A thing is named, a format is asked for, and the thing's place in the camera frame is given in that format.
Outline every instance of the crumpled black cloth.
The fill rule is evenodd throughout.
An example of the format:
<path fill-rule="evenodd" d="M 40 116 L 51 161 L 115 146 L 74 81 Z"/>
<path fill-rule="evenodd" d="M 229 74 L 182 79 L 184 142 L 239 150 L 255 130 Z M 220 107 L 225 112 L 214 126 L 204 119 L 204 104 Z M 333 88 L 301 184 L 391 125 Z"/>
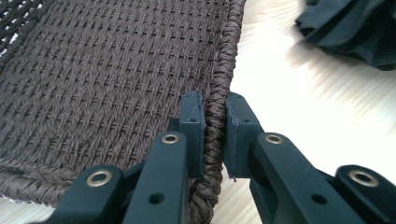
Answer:
<path fill-rule="evenodd" d="M 395 0 L 308 0 L 308 5 L 296 20 L 308 43 L 381 70 L 396 69 Z"/>

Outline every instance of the table surface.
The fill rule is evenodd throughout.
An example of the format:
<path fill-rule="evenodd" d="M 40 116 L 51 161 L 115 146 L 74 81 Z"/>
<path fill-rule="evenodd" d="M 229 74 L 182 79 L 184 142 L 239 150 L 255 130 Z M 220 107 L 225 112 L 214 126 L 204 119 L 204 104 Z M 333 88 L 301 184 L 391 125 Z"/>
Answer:
<path fill-rule="evenodd" d="M 358 164 L 396 183 L 396 71 L 327 55 L 294 20 L 304 1 L 248 0 L 232 91 L 267 132 L 286 135 L 318 169 Z M 223 172 L 212 223 L 261 223 L 248 188 Z M 52 208 L 0 199 L 0 223 L 46 219 Z"/>

